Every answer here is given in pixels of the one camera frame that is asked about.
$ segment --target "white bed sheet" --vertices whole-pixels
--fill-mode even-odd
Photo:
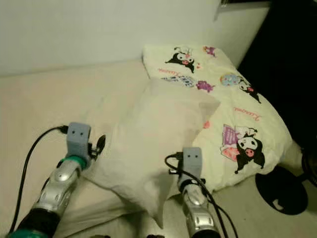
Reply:
[[[24,160],[40,133],[80,121],[92,126],[90,141],[95,144],[102,128],[116,123],[148,82],[140,60],[0,78],[0,235],[9,230]],[[59,132],[38,144],[28,166],[17,224],[65,153],[66,138]],[[112,191],[82,179],[56,237],[137,210]]]

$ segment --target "bed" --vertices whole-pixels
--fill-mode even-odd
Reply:
[[[182,53],[184,57],[197,59],[196,52],[202,56],[195,64],[189,59],[184,61],[177,58]],[[51,126],[80,121],[92,126],[90,141],[96,143],[105,125],[115,125],[125,117],[154,79],[195,92],[202,91],[221,101],[194,141],[195,146],[203,148],[203,176],[210,190],[234,185],[255,173],[270,172],[290,146],[291,137],[278,113],[236,71],[221,50],[208,46],[145,48],[144,64],[145,67],[140,60],[133,60],[0,80],[0,182],[1,189],[6,191],[0,195],[3,201],[0,204],[2,233],[9,229],[24,158],[37,136]],[[200,74],[193,76],[194,71]],[[261,104],[265,109],[259,114],[246,107],[232,105],[232,102],[239,100],[247,102],[246,107],[257,108]],[[237,124],[240,119],[247,123]],[[256,128],[252,126],[253,123],[257,123]],[[238,162],[238,141],[244,137],[257,138],[250,139],[250,143],[256,142],[256,147],[261,149],[256,154],[255,149],[246,148],[247,156],[259,157],[254,163],[248,164],[247,161],[241,166]],[[260,139],[264,144],[263,153]],[[39,143],[29,164],[18,223],[29,211],[43,182],[65,153],[65,137],[60,133],[54,132]],[[264,156],[261,153],[265,154],[265,162],[261,160],[261,156]],[[64,237],[141,209],[120,190],[107,190],[107,185],[100,182],[102,180],[91,180],[98,185],[80,180],[58,226],[56,237]]]

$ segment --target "white wall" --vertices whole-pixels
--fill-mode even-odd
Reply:
[[[0,0],[0,75],[134,59],[145,43],[202,43],[242,60],[268,7],[218,0]]]

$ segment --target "white pillow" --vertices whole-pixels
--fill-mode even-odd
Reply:
[[[191,146],[219,101],[200,91],[151,80],[141,99],[115,125],[86,177],[139,205],[162,227],[173,176],[164,158]]]

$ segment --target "beige sheet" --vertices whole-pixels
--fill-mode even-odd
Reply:
[[[13,219],[25,157],[44,130],[71,121],[92,126],[94,144],[138,99],[147,83],[140,60],[0,78],[0,235]],[[66,137],[47,135],[27,171],[17,224],[65,156]],[[63,237],[138,210],[111,191],[82,179],[58,227]]]

